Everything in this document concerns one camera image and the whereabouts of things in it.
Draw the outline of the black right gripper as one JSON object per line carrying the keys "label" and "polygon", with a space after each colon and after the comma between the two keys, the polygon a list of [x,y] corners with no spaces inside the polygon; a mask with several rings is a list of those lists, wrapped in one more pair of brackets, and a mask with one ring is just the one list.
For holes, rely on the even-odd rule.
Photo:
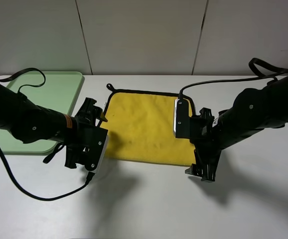
{"label": "black right gripper", "polygon": [[185,174],[199,177],[204,182],[214,182],[221,155],[213,132],[218,117],[214,118],[209,108],[202,108],[199,113],[189,118],[189,141],[195,146],[195,163],[185,170]]}

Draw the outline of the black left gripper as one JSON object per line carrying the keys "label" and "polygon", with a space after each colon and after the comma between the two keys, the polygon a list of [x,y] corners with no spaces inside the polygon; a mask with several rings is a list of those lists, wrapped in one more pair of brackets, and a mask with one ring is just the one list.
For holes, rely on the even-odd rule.
{"label": "black left gripper", "polygon": [[96,100],[85,98],[75,117],[65,117],[64,127],[59,129],[59,142],[66,147],[64,166],[70,169],[77,168],[77,164],[84,165],[83,151],[87,129],[98,127],[96,120],[106,122],[102,108],[96,106]]}

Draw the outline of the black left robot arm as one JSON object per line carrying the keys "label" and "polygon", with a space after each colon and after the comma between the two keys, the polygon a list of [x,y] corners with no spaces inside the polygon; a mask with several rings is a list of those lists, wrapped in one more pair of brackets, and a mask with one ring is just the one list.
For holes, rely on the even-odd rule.
{"label": "black left robot arm", "polygon": [[53,152],[45,157],[45,164],[65,147],[65,167],[75,169],[81,164],[88,171],[95,171],[108,141],[108,130],[96,125],[96,120],[106,118],[95,104],[95,99],[86,98],[72,117],[35,105],[23,93],[2,86],[0,80],[0,129],[24,144],[42,139],[57,142]]}

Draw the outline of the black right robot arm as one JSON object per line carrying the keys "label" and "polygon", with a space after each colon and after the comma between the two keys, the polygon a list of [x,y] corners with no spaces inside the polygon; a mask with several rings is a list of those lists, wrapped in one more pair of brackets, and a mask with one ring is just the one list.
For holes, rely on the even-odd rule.
{"label": "black right robot arm", "polygon": [[202,108],[190,123],[195,163],[185,173],[213,182],[224,149],[266,128],[282,128],[288,123],[288,76],[270,81],[261,90],[244,89],[217,118],[210,109]]}

